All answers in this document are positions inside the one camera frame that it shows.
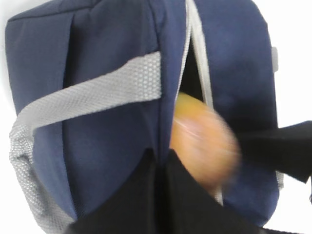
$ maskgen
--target orange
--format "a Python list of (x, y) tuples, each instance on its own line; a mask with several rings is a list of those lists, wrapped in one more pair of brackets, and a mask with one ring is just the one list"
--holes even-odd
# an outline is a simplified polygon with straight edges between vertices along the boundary
[(230, 178), (240, 158), (236, 138), (222, 117), (183, 93), (175, 104), (170, 148), (212, 195)]

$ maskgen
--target navy blue fabric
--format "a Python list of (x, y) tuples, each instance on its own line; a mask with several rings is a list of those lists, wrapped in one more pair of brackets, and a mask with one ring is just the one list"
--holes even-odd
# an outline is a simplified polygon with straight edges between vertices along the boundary
[(225, 194), (226, 207), (263, 227), (273, 215), (279, 197), (276, 172), (245, 162)]
[[(65, 86), (118, 69), (159, 50), (146, 1), (99, 2), (74, 15)], [(146, 148), (157, 150), (158, 101), (136, 103), (63, 122), (64, 152), (78, 216), (105, 202)]]
[[(195, 1), (215, 109), (236, 133), (277, 128), (271, 43), (257, 6), (250, 0)], [(242, 173), (224, 204), (262, 226), (277, 205), (275, 172), (243, 162)]]
[[(237, 133), (276, 128), (271, 45), (259, 10), (250, 0), (196, 3), (216, 110)], [(8, 23), (6, 47), (17, 113), (48, 93), (104, 75), (134, 57), (161, 52), (161, 100), (128, 104), (37, 131), (36, 172), (73, 218), (105, 202), (146, 148), (165, 163), (185, 23), (181, 0), (54, 0)], [(240, 176), (225, 196), (225, 205), (262, 225), (276, 206), (276, 177), (272, 171), (242, 167), (242, 175), (253, 180)], [(248, 211), (246, 197), (253, 200)], [(257, 202), (259, 197), (267, 198), (265, 205)], [(259, 215), (251, 216), (253, 211)]]
[[(71, 13), (16, 20), (6, 28), (6, 54), (16, 112), (30, 102), (63, 88)], [(64, 164), (62, 123), (39, 129), (34, 164), (55, 201), (76, 216)]]
[(183, 0), (150, 0), (161, 52), (162, 98), (159, 110), (159, 162), (169, 152), (175, 97), (186, 38), (186, 8)]

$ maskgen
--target white background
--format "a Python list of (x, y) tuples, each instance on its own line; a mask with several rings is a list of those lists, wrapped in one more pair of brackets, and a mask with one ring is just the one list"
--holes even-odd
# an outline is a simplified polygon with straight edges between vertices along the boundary
[[(4, 53), (4, 28), (9, 17), (47, 0), (0, 0), (0, 202), (1, 232), (42, 234), (9, 163), (8, 134), (15, 119)], [(269, 24), (272, 45), (279, 51), (275, 74), (279, 126), (312, 120), (312, 2), (255, 0)], [(267, 228), (312, 234), (311, 182), (285, 178), (277, 209)]]

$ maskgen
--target gray zipper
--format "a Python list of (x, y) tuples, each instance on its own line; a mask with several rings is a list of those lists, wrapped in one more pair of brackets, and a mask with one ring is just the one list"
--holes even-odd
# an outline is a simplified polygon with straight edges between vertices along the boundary
[[(209, 65), (202, 23), (194, 0), (186, 0), (185, 5), (186, 5), (186, 38), (182, 57), (179, 84), (178, 89), (176, 91), (175, 101), (177, 99), (177, 95), (180, 90), (188, 49), (190, 46), (190, 39), (192, 37), (195, 59), (197, 63), (197, 69), (204, 102), (206, 103), (207, 106), (213, 109), (214, 105), (210, 82)], [(217, 200), (217, 202), (223, 205), (221, 189), (216, 192), (214, 198)]]

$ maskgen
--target gray mesh fabric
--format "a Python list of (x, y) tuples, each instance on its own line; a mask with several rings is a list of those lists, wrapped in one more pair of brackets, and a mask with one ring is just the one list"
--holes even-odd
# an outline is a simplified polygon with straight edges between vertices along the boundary
[(46, 233), (62, 233), (73, 219), (53, 201), (36, 177), (32, 161), (35, 130), (160, 96), (160, 52), (155, 52), (134, 58), (112, 73), (42, 97), (20, 112), (10, 133), (9, 157), (34, 218)]

